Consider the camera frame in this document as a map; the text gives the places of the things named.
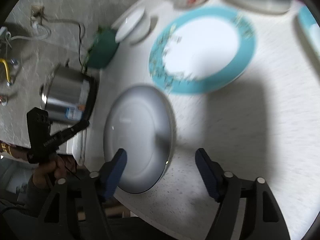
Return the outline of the person left hand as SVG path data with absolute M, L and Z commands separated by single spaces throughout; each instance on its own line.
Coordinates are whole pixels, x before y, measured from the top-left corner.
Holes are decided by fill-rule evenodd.
M 67 177 L 67 169 L 64 160 L 56 155 L 46 164 L 40 164 L 34 171 L 32 182 L 38 189 L 44 189 L 53 175 L 54 181 Z

